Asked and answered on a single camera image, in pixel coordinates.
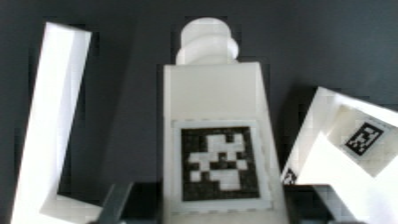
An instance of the white block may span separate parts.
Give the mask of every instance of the white block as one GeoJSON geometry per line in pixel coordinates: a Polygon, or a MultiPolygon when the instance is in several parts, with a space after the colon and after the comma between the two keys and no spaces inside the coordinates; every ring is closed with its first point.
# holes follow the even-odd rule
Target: white block
{"type": "Polygon", "coordinates": [[[293,172],[294,184],[330,185],[335,195],[316,190],[337,221],[398,223],[396,127],[394,111],[317,88],[282,181],[293,172]]]}
{"type": "Polygon", "coordinates": [[[46,23],[12,224],[86,223],[101,208],[56,196],[90,33],[46,23]]]}

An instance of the white rounded knob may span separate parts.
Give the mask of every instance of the white rounded knob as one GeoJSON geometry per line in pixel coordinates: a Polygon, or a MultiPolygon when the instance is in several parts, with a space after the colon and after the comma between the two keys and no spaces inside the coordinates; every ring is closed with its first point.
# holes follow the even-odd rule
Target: white rounded knob
{"type": "Polygon", "coordinates": [[[225,23],[214,18],[193,20],[181,31],[175,64],[236,63],[237,44],[225,23]]]}

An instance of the white plastic piece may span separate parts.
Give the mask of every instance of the white plastic piece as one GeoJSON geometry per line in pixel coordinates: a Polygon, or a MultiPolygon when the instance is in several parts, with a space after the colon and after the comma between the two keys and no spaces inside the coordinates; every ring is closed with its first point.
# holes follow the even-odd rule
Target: white plastic piece
{"type": "Polygon", "coordinates": [[[213,18],[190,22],[181,32],[181,49],[175,64],[236,63],[237,44],[225,23],[213,18]]]}
{"type": "Polygon", "coordinates": [[[195,19],[181,31],[181,46],[186,46],[190,41],[207,34],[230,37],[227,24],[214,18],[195,19]]]}
{"type": "Polygon", "coordinates": [[[282,179],[291,170],[296,175],[296,184],[330,185],[335,195],[325,193],[317,187],[314,189],[341,222],[398,223],[396,127],[398,113],[394,111],[325,88],[317,88],[282,179]],[[369,118],[360,113],[351,117],[344,108],[367,114],[369,118]],[[346,153],[348,149],[339,142],[346,142],[351,130],[357,130],[355,125],[360,126],[362,122],[369,124],[376,122],[374,125],[383,130],[385,137],[378,139],[380,142],[373,144],[373,148],[367,148],[358,158],[351,152],[346,153]],[[348,213],[342,213],[341,207],[335,206],[337,197],[348,213]]]}
{"type": "Polygon", "coordinates": [[[46,23],[12,224],[83,224],[101,208],[56,195],[90,33],[46,23]]]}
{"type": "MultiPolygon", "coordinates": [[[[287,214],[259,64],[236,63],[237,51],[230,50],[227,45],[221,46],[229,50],[207,49],[209,53],[205,53],[200,46],[213,45],[207,42],[200,45],[198,39],[204,40],[207,35],[229,41],[230,31],[225,24],[211,18],[198,19],[186,25],[181,34],[181,46],[186,48],[181,49],[184,53],[179,52],[179,55],[188,54],[188,60],[177,59],[177,65],[166,65],[163,70],[163,223],[259,224],[266,221],[285,224],[287,214]],[[250,202],[232,198],[182,201],[181,130],[236,126],[252,128],[252,144],[259,149],[253,159],[259,169],[257,179],[262,179],[259,181],[262,199],[250,202]]],[[[225,151],[225,160],[236,159],[236,169],[246,169],[246,161],[239,161],[232,155],[239,151],[239,137],[234,136],[230,145],[220,141],[216,135],[207,140],[207,143],[218,145],[216,149],[204,154],[190,153],[184,161],[195,160],[197,167],[211,173],[207,166],[207,161],[214,160],[211,153],[225,151]]],[[[209,174],[209,179],[220,180],[216,188],[221,191],[237,190],[241,183],[236,181],[236,173],[218,171],[209,174]]],[[[202,181],[198,172],[202,172],[198,168],[186,172],[190,183],[202,181]]]]}

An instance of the dark background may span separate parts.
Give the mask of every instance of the dark background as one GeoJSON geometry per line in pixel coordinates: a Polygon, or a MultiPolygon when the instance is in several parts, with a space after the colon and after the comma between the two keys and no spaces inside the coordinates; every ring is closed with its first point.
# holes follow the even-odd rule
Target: dark background
{"type": "Polygon", "coordinates": [[[62,194],[99,204],[115,182],[161,180],[161,65],[186,22],[220,18],[261,61],[280,165],[323,86],[398,110],[398,2],[0,2],[0,223],[10,214],[44,22],[94,32],[62,194]]]}

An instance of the tilted white board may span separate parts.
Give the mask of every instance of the tilted white board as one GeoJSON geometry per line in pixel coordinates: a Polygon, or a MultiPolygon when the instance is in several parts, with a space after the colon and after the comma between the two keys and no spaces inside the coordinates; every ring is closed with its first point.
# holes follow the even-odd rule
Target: tilted white board
{"type": "Polygon", "coordinates": [[[330,185],[335,195],[314,189],[337,221],[398,223],[396,127],[394,111],[317,88],[280,181],[330,185]]]}
{"type": "Polygon", "coordinates": [[[90,32],[46,23],[12,224],[86,223],[101,208],[56,195],[90,32]]]}

